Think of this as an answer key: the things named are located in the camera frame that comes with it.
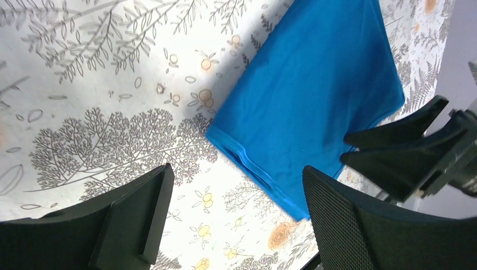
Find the white wall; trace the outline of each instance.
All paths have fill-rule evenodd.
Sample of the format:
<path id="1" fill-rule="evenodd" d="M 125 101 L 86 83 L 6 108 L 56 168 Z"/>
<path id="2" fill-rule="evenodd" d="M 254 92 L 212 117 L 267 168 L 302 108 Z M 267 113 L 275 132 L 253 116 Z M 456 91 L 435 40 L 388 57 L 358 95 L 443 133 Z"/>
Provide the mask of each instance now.
<path id="1" fill-rule="evenodd" d="M 444 57 L 437 80 L 436 94 L 449 99 L 446 110 L 429 128 L 429 133 L 441 128 L 449 119 L 447 112 L 467 108 L 477 98 L 477 85 L 468 62 L 477 59 L 477 1 L 457 0 L 445 45 Z M 446 187 L 432 197 L 420 201 L 419 211 L 449 218 L 477 215 L 477 199 L 459 190 Z"/>

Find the tablecloth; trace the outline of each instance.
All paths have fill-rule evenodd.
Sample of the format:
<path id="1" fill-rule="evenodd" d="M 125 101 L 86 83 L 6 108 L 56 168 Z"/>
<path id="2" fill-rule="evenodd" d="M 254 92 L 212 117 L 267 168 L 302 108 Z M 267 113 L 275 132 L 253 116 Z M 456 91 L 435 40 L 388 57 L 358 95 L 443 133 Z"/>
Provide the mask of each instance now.
<path id="1" fill-rule="evenodd" d="M 151 269 L 300 269 L 317 252 L 311 224 L 204 137 L 292 3 L 1 0 L 0 220 L 41 217 L 169 162 L 173 199 Z M 406 92 L 389 122 L 433 96 L 453 0 L 380 4 Z M 377 191 L 348 168 L 339 180 Z"/>

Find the botanical print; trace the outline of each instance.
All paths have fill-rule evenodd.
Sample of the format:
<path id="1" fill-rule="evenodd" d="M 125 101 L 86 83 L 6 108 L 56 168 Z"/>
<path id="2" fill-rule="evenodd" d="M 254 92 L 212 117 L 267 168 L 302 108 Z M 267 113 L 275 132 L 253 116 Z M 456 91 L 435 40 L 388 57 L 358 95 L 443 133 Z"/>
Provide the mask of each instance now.
<path id="1" fill-rule="evenodd" d="M 202 114 L 178 126 L 172 120 L 163 109 L 128 119 L 121 112 L 104 116 L 92 108 L 84 120 L 67 118 L 58 130 L 41 129 L 30 153 L 39 175 L 37 191 L 85 181 L 81 200 L 88 200 L 166 162 L 173 166 L 176 185 L 191 183 L 200 159 L 217 160 L 217 149 L 204 137 L 212 121 Z"/>
<path id="2" fill-rule="evenodd" d="M 151 267 L 151 270 L 173 270 L 173 269 L 182 269 L 182 266 L 179 263 L 179 260 L 177 258 L 169 259 L 162 253 L 162 251 L 159 251 L 156 264 Z"/>
<path id="3" fill-rule="evenodd" d="M 318 252 L 204 137 L 292 0 L 0 0 L 0 219 L 40 217 L 170 163 L 152 270 L 294 270 Z M 434 94 L 453 0 L 380 0 L 406 103 Z M 379 189 L 346 168 L 339 181 Z"/>
<path id="4" fill-rule="evenodd" d="M 266 217 L 274 205 L 267 194 L 248 176 L 243 176 L 244 181 L 224 195 L 227 212 L 244 210 L 248 204 L 253 204 L 257 217 Z"/>

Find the blue fabric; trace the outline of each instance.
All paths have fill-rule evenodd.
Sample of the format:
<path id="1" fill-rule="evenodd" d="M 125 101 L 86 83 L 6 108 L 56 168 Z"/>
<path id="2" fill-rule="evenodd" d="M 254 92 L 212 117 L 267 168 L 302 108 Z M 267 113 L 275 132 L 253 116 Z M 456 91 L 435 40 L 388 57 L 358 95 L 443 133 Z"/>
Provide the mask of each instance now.
<path id="1" fill-rule="evenodd" d="M 403 103 L 377 0 L 295 0 L 206 136 L 299 221 L 303 167 L 336 178 L 345 134 Z"/>

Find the orange rose illustration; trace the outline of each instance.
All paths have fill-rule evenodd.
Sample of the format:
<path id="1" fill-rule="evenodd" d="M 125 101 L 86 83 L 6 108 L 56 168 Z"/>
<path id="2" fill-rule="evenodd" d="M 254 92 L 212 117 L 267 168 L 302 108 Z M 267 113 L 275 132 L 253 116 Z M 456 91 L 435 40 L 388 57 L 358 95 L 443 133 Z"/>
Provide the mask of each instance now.
<path id="1" fill-rule="evenodd" d="M 434 12 L 435 6 L 437 6 L 437 0 L 426 0 L 425 12 L 427 15 Z"/>
<path id="2" fill-rule="evenodd" d="M 272 231 L 272 234 L 268 239 L 268 247 L 271 250 L 277 250 L 281 248 L 288 240 L 289 234 L 290 228 L 288 227 L 288 224 L 281 223 Z"/>

